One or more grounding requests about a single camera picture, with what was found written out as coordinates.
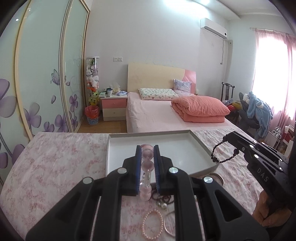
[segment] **white tray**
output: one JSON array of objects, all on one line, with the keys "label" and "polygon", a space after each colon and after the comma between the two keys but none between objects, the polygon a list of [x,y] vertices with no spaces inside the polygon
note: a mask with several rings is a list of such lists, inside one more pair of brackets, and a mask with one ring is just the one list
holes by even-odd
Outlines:
[{"label": "white tray", "polygon": [[[137,145],[142,144],[158,145],[160,155],[169,157],[175,167],[194,177],[206,175],[218,167],[211,160],[210,150],[190,130],[110,134],[107,144],[106,175],[122,167],[124,159],[134,156]],[[151,183],[154,182],[153,170]]]}]

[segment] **sliding wardrobe door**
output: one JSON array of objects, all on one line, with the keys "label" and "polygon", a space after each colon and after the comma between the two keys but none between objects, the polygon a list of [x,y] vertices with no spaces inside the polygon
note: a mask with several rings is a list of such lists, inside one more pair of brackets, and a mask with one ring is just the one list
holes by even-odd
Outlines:
[{"label": "sliding wardrobe door", "polygon": [[62,49],[63,99],[71,120],[71,131],[77,130],[84,111],[83,49],[87,17],[84,4],[80,0],[71,1]]},{"label": "sliding wardrobe door", "polygon": [[31,0],[17,39],[16,94],[28,137],[68,132],[59,73],[61,30],[69,0]]},{"label": "sliding wardrobe door", "polygon": [[14,80],[15,43],[28,3],[19,8],[0,37],[0,191],[29,142],[20,119]]}]

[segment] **patterned pillow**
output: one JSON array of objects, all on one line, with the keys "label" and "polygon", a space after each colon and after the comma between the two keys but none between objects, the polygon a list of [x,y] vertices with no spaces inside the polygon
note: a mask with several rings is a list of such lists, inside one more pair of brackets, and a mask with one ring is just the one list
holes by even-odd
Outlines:
[{"label": "patterned pillow", "polygon": [[172,89],[139,89],[142,100],[172,100],[179,96]]},{"label": "patterned pillow", "polygon": [[191,96],[190,93],[191,82],[184,82],[181,80],[174,80],[174,91],[180,96]]}]

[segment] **pink bedsheet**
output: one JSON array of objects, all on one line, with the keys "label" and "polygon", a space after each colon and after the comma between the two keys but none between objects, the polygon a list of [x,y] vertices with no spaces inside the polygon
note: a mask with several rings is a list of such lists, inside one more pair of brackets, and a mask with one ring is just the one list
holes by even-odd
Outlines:
[{"label": "pink bedsheet", "polygon": [[127,103],[127,127],[129,133],[205,130],[235,126],[225,119],[223,123],[185,122],[174,111],[171,101],[141,100],[138,93],[129,92]]},{"label": "pink bedsheet", "polygon": [[[239,131],[234,127],[225,127],[194,133],[212,149],[223,136],[234,130]],[[23,238],[82,178],[105,176],[107,140],[108,134],[39,132],[27,145],[13,165],[0,194],[1,209]],[[224,160],[233,154],[233,149],[225,143],[217,147],[216,155]],[[240,153],[220,164],[215,172],[224,178],[224,188],[252,213],[262,188],[246,166]],[[144,241],[141,223],[145,214],[153,208],[157,208],[163,216],[171,210],[159,209],[153,200],[142,202],[138,196],[123,197],[120,240]],[[147,220],[147,225],[156,234],[159,222],[153,221],[154,216]],[[175,239],[163,230],[158,240]]]}]

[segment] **drawer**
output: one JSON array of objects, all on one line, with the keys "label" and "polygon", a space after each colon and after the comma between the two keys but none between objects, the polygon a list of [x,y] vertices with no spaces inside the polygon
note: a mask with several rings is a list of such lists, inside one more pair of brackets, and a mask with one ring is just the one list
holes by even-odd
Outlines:
[{"label": "drawer", "polygon": [[103,109],[103,117],[125,117],[126,109],[125,108],[111,108]]},{"label": "drawer", "polygon": [[125,108],[126,99],[102,99],[103,109]]}]

